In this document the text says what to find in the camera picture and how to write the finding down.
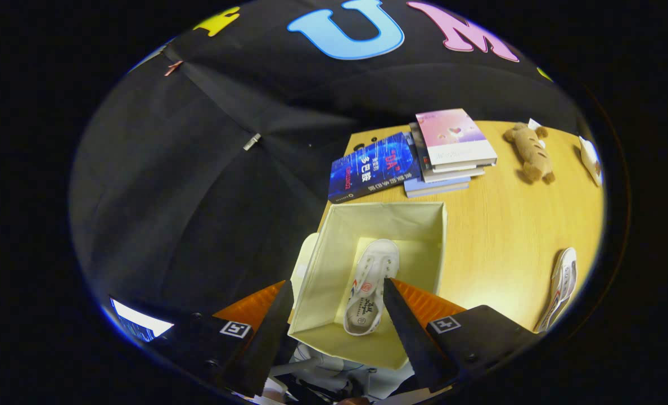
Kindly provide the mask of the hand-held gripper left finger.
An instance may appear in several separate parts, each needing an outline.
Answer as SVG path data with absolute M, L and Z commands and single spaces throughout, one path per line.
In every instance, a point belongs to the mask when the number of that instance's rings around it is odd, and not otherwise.
M 152 339 L 151 349 L 203 384 L 261 395 L 294 300 L 291 281 L 282 280 L 213 315 L 183 318 Z

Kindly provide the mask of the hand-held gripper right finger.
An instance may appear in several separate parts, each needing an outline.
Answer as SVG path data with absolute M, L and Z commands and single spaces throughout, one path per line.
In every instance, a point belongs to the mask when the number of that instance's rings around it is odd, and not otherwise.
M 462 390 L 540 339 L 488 305 L 464 309 L 394 278 L 383 282 L 383 302 L 417 382 L 432 393 Z

